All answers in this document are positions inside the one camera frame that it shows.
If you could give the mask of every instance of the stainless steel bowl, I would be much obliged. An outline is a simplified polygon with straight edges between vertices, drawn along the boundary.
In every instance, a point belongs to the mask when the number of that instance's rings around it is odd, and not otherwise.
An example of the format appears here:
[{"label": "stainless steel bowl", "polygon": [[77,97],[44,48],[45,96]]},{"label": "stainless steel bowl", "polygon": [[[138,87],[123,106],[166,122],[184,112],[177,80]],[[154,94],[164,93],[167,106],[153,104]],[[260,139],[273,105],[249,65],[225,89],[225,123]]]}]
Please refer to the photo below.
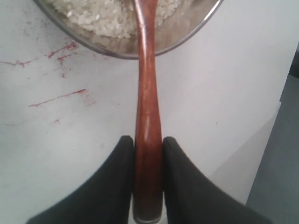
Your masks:
[{"label": "stainless steel bowl", "polygon": [[[40,9],[65,33],[87,48],[98,53],[123,59],[137,59],[136,36],[111,38],[99,36],[71,23],[45,0],[34,0]],[[156,56],[175,49],[191,38],[211,18],[223,0],[187,0],[174,14],[156,29]]]}]

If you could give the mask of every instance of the wooden spoon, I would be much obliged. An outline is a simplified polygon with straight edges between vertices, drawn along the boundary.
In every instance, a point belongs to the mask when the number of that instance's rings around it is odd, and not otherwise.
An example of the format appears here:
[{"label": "wooden spoon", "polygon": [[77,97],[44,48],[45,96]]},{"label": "wooden spoon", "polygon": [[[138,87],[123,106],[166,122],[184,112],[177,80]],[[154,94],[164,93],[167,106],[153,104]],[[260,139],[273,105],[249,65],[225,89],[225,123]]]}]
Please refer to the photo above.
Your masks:
[{"label": "wooden spoon", "polygon": [[139,88],[135,134],[133,214],[155,223],[162,213],[162,136],[155,71],[157,0],[133,0],[138,25]]}]

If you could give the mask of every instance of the white table surface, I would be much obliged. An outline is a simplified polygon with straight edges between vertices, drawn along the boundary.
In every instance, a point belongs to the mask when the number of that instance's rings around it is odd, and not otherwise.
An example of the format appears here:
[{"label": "white table surface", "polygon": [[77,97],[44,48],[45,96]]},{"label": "white table surface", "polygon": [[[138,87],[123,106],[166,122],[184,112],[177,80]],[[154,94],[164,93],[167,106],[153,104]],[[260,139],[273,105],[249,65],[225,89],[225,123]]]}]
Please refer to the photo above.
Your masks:
[{"label": "white table surface", "polygon": [[[157,58],[163,136],[206,175],[274,114],[298,8],[225,0],[191,40]],[[72,44],[32,1],[1,0],[0,19],[0,223],[21,224],[134,136],[138,63]]]}]

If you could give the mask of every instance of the uncooked rice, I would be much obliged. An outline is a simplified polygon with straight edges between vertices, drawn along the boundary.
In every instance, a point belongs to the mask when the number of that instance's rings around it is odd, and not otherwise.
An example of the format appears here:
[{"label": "uncooked rice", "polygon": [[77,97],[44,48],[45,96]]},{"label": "uncooked rice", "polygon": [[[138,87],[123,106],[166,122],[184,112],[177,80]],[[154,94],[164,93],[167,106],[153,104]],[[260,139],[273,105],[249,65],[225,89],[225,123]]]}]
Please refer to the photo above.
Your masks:
[{"label": "uncooked rice", "polygon": [[[97,35],[129,38],[137,25],[132,0],[46,0],[72,23]],[[158,0],[156,27],[184,0]]]}]

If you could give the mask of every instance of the bowl rim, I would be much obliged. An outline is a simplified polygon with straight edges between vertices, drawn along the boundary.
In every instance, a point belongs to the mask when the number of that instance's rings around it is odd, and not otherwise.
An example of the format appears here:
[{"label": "bowl rim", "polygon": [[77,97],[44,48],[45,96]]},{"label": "bowl rim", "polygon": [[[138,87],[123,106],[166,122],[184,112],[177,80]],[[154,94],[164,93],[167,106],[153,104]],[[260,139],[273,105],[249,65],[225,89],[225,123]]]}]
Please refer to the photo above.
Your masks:
[{"label": "bowl rim", "polygon": [[[78,43],[82,44],[83,46],[87,47],[88,49],[95,51],[97,53],[106,55],[106,56],[112,56],[120,59],[131,59],[136,60],[138,59],[138,54],[126,54],[126,53],[116,53],[114,51],[110,51],[107,49],[101,49],[97,45],[90,43],[85,38],[81,37],[79,34],[74,32],[70,27],[68,27],[61,19],[58,17],[53,16],[53,13],[51,12],[51,9],[47,7],[47,3],[44,0],[33,0],[37,6],[46,14],[46,16],[55,24],[57,25],[63,32],[65,32],[68,36],[73,38]],[[219,6],[224,0],[217,0],[213,8],[210,10],[210,12],[205,16],[204,20],[196,27],[194,28],[188,35],[186,35],[184,38],[182,38],[180,41],[176,42],[175,44],[164,48],[162,50],[156,51],[155,55],[159,56],[162,54],[165,54],[178,46],[182,45],[186,41],[188,41],[191,37],[193,37],[208,21],[209,19],[214,15],[214,13],[217,11]]]}]

